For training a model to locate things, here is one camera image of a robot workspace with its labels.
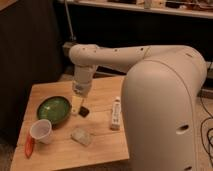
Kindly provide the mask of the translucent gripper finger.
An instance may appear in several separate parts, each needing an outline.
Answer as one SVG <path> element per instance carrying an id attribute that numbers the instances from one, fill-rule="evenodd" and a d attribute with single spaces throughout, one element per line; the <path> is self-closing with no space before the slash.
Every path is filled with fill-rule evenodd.
<path id="1" fill-rule="evenodd" d="M 80 108 L 83 104 L 83 98 L 80 96 L 72 96 L 72 109 L 71 109 L 71 113 L 73 115 L 77 115 L 80 111 Z"/>

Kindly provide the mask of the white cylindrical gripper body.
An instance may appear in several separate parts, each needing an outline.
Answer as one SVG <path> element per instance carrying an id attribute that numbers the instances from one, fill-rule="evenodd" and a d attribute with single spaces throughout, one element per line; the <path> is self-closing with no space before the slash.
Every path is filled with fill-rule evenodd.
<path id="1" fill-rule="evenodd" d="M 86 97 L 91 89 L 95 73 L 94 66 L 75 66 L 73 91 L 75 94 Z"/>

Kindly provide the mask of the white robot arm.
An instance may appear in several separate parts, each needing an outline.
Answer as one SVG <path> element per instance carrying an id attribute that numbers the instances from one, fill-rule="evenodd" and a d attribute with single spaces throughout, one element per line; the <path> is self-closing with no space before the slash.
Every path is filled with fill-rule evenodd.
<path id="1" fill-rule="evenodd" d="M 202 55 L 184 45 L 102 48 L 77 44 L 73 90 L 85 97 L 98 66 L 126 74 L 121 107 L 132 171 L 198 171 L 195 103 L 205 82 Z"/>

